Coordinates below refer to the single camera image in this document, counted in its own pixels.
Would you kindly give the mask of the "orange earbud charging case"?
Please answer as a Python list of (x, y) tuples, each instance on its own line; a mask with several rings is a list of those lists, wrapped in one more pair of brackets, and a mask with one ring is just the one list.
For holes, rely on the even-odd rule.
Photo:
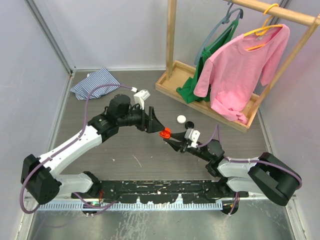
[(159, 132), (159, 136), (163, 139), (170, 139), (171, 138), (171, 129), (168, 127), (165, 127), (164, 130)]

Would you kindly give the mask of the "white earbud charging case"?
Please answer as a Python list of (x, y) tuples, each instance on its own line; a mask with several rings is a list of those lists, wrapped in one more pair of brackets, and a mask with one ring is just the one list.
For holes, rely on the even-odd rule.
[(187, 118), (184, 115), (181, 114), (181, 115), (177, 116), (176, 121), (179, 124), (184, 124), (187, 121)]

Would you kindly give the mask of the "wooden clothes rack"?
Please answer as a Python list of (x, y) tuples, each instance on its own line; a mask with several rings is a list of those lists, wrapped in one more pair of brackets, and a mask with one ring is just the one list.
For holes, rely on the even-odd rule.
[[(294, 60), (294, 58), (297, 56), (297, 54), (300, 52), (300, 50), (320, 25), (320, 17), (303, 14), (279, 6), (272, 6), (269, 3), (258, 0), (232, 0), (231, 3), (257, 12), (269, 14), (272, 17), (277, 17), (293, 23), (307, 26), (306, 32), (293, 48), (288, 57), (285, 59), (285, 61), (282, 63), (282, 65), (279, 67), (274, 75), (274, 78), (264, 88), (261, 95), (257, 95), (255, 93), (251, 95), (249, 102), (246, 104), (244, 110), (242, 111), (247, 118), (247, 124), (242, 124), (238, 121), (226, 120), (221, 115), (213, 111), (209, 107), (209, 104), (204, 101), (192, 102), (188, 105), (189, 107), (211, 118), (214, 118), (242, 133), (246, 133), (250, 129), (262, 101), (266, 98), (270, 90), (274, 87), (276, 82), (286, 71), (287, 67), (291, 64), (291, 62)], [(178, 60), (173, 60), (176, 9), (177, 1), (169, 0), (167, 10), (166, 70), (164, 74), (159, 78), (159, 80), (155, 83), (155, 88), (157, 91), (185, 104), (186, 102), (176, 92), (176, 88), (183, 86), (185, 81), (189, 77), (192, 77), (194, 75), (196, 69)]]

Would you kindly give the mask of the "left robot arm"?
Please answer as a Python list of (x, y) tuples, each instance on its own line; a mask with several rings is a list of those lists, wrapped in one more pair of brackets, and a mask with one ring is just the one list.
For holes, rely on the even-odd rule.
[(84, 193), (95, 198), (101, 190), (100, 180), (91, 172), (63, 175), (62, 171), (84, 153), (118, 133), (120, 127), (135, 126), (148, 134), (161, 132), (165, 127), (155, 115), (154, 108), (145, 110), (147, 90), (134, 94), (135, 104), (129, 96), (116, 95), (104, 111), (86, 121), (84, 129), (55, 149), (40, 155), (27, 156), (23, 161), (21, 183), (39, 205), (57, 196)]

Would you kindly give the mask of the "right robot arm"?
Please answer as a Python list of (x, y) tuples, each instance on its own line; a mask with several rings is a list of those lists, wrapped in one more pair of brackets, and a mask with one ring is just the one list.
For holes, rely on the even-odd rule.
[(232, 158), (225, 155), (219, 140), (198, 141), (200, 132), (189, 128), (185, 132), (159, 134), (176, 152), (189, 153), (207, 162), (208, 173), (220, 178), (219, 191), (225, 197), (251, 192), (265, 195), (270, 201), (286, 206), (302, 187), (302, 178), (269, 152), (254, 158)]

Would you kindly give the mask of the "green garment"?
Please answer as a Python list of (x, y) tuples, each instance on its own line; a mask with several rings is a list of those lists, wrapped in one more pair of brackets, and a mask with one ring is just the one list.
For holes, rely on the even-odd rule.
[(199, 61), (196, 65), (195, 74), (193, 77), (189, 77), (182, 87), (178, 87), (176, 92), (182, 97), (182, 99), (187, 103), (190, 104), (192, 102), (209, 102), (210, 101), (210, 90), (211, 87), (207, 87), (207, 94), (205, 97), (199, 97), (194, 94), (195, 87), (200, 79), (202, 70), (204, 68), (204, 64), (209, 57), (212, 56), (220, 47), (228, 43), (238, 27), (239, 20), (235, 19), (231, 22), (231, 24), (224, 30), (224, 32), (211, 44), (204, 47), (200, 54)]

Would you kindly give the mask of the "pink t-shirt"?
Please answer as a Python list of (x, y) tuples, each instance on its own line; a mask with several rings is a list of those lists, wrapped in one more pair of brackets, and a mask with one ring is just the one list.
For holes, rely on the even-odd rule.
[(241, 34), (214, 52), (204, 63), (193, 91), (209, 96), (210, 107), (228, 121), (247, 124), (242, 110), (257, 83), (269, 84), (290, 37), (285, 24), (272, 27), (262, 36)]

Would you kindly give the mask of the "blue striped cloth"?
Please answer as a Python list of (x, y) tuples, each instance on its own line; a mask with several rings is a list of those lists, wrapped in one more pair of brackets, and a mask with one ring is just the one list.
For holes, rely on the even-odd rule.
[(78, 100), (86, 100), (90, 95), (89, 99), (98, 99), (104, 95), (107, 95), (120, 87), (120, 83), (114, 78), (114, 76), (106, 69), (101, 68), (100, 70), (88, 73), (86, 78), (81, 80), (75, 86), (70, 89), (71, 93), (74, 93)]

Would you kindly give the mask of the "yellow hanger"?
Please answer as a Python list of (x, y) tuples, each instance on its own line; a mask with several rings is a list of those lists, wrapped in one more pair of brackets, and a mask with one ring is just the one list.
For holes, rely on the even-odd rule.
[[(269, 7), (266, 8), (266, 10), (263, 12), (263, 15), (266, 15), (272, 8), (279, 7), (280, 5), (278, 3), (273, 3)], [(271, 28), (281, 28), (281, 24), (269, 24), (272, 20), (272, 16), (270, 15), (263, 23), (263, 25), (260, 28), (256, 28), (254, 30), (251, 30), (249, 32), (246, 32), (243, 34), (244, 37), (247, 37), (249, 35), (255, 34), (256, 39), (259, 41), (264, 36), (264, 34), (268, 31), (268, 29)]]

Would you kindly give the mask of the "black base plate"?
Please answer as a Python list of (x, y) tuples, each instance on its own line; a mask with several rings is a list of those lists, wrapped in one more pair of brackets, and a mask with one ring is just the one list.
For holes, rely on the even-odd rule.
[(101, 198), (105, 203), (172, 204), (182, 197), (183, 204), (204, 204), (234, 198), (236, 192), (221, 180), (103, 180), (94, 192), (79, 195), (83, 199)]

